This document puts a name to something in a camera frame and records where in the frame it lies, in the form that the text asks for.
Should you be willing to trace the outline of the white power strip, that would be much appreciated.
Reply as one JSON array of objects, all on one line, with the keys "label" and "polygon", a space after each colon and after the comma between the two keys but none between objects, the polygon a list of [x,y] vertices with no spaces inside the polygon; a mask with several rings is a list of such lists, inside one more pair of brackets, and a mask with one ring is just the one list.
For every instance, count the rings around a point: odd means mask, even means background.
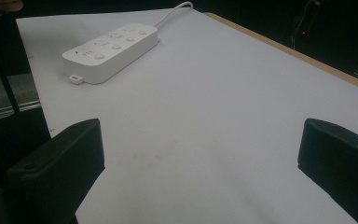
[{"label": "white power strip", "polygon": [[101,84],[147,53],[159,42],[158,29],[130,23],[67,50],[63,69],[73,84]]}]

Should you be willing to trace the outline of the dark stand with red light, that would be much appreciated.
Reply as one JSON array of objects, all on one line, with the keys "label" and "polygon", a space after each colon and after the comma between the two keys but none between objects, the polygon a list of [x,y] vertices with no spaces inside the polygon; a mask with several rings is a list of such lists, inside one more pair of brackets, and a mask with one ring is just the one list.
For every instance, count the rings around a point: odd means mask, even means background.
[{"label": "dark stand with red light", "polygon": [[290,36],[292,49],[296,49],[296,42],[308,34],[321,4],[322,0],[307,0],[300,14],[295,17],[293,32]]}]

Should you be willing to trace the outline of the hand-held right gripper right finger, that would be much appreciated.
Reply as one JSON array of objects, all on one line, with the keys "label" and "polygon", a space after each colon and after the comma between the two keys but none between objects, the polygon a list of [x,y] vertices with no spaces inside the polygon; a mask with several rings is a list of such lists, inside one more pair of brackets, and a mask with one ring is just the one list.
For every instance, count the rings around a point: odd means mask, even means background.
[{"label": "hand-held right gripper right finger", "polygon": [[358,222],[358,134],[306,119],[298,168]]}]

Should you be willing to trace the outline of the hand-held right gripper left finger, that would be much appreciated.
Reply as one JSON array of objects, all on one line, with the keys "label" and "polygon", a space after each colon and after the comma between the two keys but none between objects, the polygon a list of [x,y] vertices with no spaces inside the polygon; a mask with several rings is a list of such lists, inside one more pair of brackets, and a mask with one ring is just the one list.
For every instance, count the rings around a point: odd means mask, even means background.
[{"label": "hand-held right gripper left finger", "polygon": [[104,170],[100,121],[78,122],[8,169],[15,224],[77,224],[76,210]]}]

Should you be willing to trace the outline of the black metal stand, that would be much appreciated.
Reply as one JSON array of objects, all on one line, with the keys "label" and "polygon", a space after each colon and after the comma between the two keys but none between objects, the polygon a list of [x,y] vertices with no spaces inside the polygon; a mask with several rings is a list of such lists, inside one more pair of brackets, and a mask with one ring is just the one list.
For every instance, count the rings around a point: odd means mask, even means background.
[{"label": "black metal stand", "polygon": [[12,106],[13,112],[15,114],[19,113],[20,112],[20,107],[18,105],[18,102],[16,100],[14,92],[13,92],[11,86],[10,86],[8,78],[6,76],[1,76],[0,79],[1,79],[1,82],[2,82],[2,84],[4,86],[4,89],[6,91],[7,97],[9,99],[9,101],[10,101],[10,104]]}]

